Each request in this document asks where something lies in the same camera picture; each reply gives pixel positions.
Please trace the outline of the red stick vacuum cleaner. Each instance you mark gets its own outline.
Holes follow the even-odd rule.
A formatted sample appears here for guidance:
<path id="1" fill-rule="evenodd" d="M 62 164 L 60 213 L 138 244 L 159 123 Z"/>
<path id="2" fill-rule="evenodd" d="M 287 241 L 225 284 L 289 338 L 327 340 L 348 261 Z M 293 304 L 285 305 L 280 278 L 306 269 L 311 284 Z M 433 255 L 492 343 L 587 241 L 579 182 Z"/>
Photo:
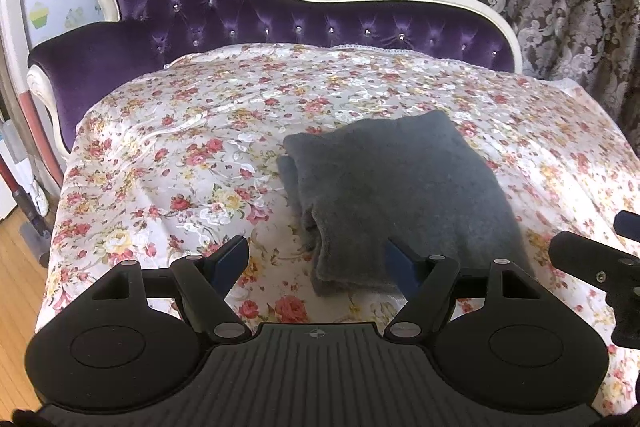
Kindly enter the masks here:
<path id="1" fill-rule="evenodd" d="M 26 218 L 20 226 L 22 239 L 36 261 L 43 268 L 47 268 L 50 259 L 51 230 L 46 220 L 38 213 L 30 196 L 17 183 L 3 158 L 0 159 L 0 170 L 2 180 L 6 182 L 14 202 Z"/>

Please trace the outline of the floral bed cover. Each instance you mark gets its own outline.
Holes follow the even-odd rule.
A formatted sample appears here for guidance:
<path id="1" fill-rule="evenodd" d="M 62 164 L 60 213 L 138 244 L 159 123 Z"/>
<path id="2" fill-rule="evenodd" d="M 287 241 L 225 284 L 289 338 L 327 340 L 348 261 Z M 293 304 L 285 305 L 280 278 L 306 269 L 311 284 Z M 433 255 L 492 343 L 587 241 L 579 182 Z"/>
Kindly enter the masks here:
<path id="1" fill-rule="evenodd" d="M 450 317 L 388 340 L 393 291 L 319 296 L 277 160 L 283 140 L 439 110 L 495 173 L 533 271 L 465 269 Z M 189 55 L 94 104 L 68 162 L 26 371 L 57 426 L 628 426 L 639 348 L 609 291 L 555 269 L 563 231 L 639 258 L 639 161 L 570 80 L 418 52 L 246 44 Z M 181 316 L 171 263 L 231 237 L 226 303 L 252 335 L 212 343 Z"/>

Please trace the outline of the grey argyle knit sweater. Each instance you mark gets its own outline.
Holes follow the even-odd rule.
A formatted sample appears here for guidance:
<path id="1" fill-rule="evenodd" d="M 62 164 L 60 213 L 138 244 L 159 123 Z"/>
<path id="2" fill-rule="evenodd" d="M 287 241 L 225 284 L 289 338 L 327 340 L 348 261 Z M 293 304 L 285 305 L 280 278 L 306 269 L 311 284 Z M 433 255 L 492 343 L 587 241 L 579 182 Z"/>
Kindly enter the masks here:
<path id="1" fill-rule="evenodd" d="M 283 146 L 280 179 L 311 253 L 317 295 L 393 291 L 387 239 L 465 269 L 506 258 L 533 271 L 495 173 L 445 113 L 363 119 L 288 135 Z"/>

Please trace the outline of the purple tufted chaise sofa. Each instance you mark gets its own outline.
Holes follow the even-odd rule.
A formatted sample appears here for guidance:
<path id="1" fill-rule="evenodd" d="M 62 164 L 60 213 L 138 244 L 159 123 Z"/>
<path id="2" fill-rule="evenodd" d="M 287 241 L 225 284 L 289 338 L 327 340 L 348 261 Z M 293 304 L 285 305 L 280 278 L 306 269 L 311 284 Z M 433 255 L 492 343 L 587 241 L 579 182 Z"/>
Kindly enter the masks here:
<path id="1" fill-rule="evenodd" d="M 27 83 L 62 156 L 87 110 L 179 57 L 243 43 L 359 44 L 521 72 L 515 32 L 476 0 L 96 0 L 102 20 L 39 43 Z"/>

